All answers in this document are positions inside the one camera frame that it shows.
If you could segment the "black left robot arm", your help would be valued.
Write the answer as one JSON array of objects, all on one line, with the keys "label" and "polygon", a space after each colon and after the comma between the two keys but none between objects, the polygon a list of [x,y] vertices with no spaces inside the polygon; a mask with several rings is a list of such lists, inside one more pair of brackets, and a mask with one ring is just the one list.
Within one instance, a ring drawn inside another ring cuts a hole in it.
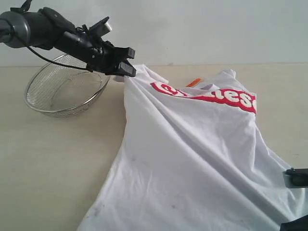
[{"label": "black left robot arm", "polygon": [[102,37],[111,32],[106,17],[91,27],[76,27],[54,9],[44,7],[30,12],[31,1],[27,0],[19,8],[11,7],[0,15],[0,41],[6,46],[27,48],[40,59],[51,64],[65,66],[49,60],[34,48],[64,52],[85,63],[83,70],[99,72],[107,76],[135,77],[136,69],[129,63],[135,51],[130,48],[115,47]]}]

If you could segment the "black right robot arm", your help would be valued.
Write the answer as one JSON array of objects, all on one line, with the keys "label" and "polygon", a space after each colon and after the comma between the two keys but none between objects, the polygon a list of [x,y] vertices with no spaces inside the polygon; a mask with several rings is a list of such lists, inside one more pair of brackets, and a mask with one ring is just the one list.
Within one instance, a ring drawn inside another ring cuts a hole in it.
[{"label": "black right robot arm", "polygon": [[280,231],[308,231],[308,215],[294,221],[282,223]]}]

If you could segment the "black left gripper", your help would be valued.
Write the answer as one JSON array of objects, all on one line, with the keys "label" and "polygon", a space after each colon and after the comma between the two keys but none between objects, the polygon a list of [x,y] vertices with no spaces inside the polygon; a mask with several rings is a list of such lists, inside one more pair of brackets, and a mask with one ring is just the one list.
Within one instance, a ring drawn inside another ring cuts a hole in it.
[{"label": "black left gripper", "polygon": [[104,41],[96,46],[86,34],[64,32],[62,51],[86,63],[89,70],[106,75],[136,76],[136,69],[124,62],[125,59],[135,58],[135,50],[130,47],[118,48]]}]

